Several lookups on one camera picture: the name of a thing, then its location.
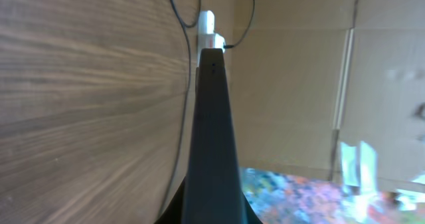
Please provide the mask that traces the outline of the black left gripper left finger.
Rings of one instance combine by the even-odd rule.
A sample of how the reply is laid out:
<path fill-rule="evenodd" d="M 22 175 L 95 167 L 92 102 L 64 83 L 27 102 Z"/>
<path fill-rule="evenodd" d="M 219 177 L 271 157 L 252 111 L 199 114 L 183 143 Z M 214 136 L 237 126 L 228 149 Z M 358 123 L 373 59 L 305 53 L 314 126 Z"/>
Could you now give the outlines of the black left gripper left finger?
<path fill-rule="evenodd" d="M 185 178 L 174 194 L 165 211 L 159 216 L 154 224 L 181 224 L 183 200 L 185 192 Z"/>

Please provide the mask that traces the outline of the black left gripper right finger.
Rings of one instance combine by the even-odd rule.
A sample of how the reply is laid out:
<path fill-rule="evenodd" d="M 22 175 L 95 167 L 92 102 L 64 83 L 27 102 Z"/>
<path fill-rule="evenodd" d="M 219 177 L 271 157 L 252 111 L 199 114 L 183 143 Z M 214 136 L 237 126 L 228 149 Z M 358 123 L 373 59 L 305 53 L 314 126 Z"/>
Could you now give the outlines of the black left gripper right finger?
<path fill-rule="evenodd" d="M 253 211 L 250 203 L 248 202 L 247 198 L 244 197 L 244 205 L 246 210 L 246 220 L 247 224 L 262 224 L 261 220 L 258 218 L 258 216 Z"/>

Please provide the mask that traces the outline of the blue Galaxy smartphone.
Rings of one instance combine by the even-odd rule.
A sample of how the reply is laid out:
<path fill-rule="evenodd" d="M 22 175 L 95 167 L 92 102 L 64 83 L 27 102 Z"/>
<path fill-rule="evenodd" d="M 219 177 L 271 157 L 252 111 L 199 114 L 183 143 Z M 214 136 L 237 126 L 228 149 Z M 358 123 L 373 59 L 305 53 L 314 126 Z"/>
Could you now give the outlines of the blue Galaxy smartphone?
<path fill-rule="evenodd" d="M 246 223 L 224 57 L 203 49 L 197 77 L 182 223 Z"/>

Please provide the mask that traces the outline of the white power strip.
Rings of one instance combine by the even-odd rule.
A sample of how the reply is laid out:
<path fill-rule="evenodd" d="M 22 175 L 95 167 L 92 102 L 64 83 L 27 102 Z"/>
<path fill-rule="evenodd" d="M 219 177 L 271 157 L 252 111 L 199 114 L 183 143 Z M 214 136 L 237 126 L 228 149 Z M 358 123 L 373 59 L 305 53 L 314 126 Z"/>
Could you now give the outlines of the white power strip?
<path fill-rule="evenodd" d="M 201 11 L 197 33 L 197 63 L 200 62 L 203 49 L 215 48 L 215 15 L 211 10 Z"/>

